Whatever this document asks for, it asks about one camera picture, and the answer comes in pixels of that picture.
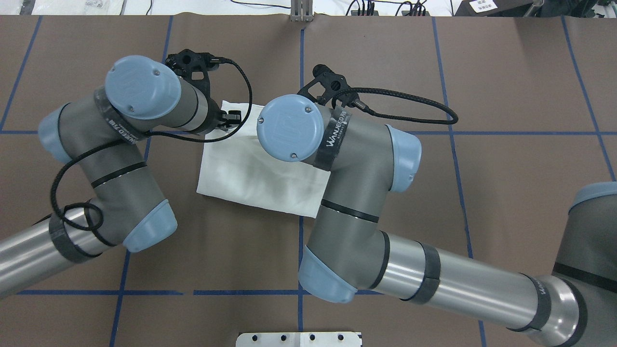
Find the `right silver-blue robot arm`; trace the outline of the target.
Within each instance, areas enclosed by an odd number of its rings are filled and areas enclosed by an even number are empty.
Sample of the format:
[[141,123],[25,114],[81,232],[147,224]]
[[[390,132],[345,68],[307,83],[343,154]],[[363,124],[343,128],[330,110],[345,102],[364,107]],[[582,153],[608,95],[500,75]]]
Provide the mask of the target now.
[[379,229],[388,195],[408,190],[419,172],[413,134],[297,94],[270,101],[256,133],[274,158],[330,174],[299,268],[314,297],[348,303],[370,290],[501,325],[542,346],[616,344],[615,181],[577,192],[552,273],[534,277],[480,262],[474,249],[457,255],[413,237],[421,213],[449,217],[448,209],[394,207],[398,229]]

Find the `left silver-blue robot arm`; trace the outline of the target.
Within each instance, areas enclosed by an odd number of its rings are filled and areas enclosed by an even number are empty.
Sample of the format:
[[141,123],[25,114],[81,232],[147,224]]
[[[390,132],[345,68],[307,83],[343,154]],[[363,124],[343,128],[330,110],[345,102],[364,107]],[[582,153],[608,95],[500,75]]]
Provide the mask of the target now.
[[117,245],[136,253],[178,228],[168,199],[137,143],[153,136],[204,143],[246,119],[210,97],[209,72],[233,60],[185,49],[164,63],[126,56],[91,96],[51,112],[38,127],[44,149],[63,164],[49,191],[51,213],[1,242],[7,298]]

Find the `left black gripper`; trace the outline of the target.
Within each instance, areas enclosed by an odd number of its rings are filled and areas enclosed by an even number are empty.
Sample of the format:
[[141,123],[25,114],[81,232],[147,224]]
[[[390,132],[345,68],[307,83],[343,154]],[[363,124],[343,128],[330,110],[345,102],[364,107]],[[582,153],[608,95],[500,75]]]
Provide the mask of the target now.
[[211,98],[207,98],[207,116],[206,116],[206,132],[211,133],[214,130],[229,132],[233,129],[231,123],[241,123],[241,111],[229,110],[223,111],[219,108],[218,103]]

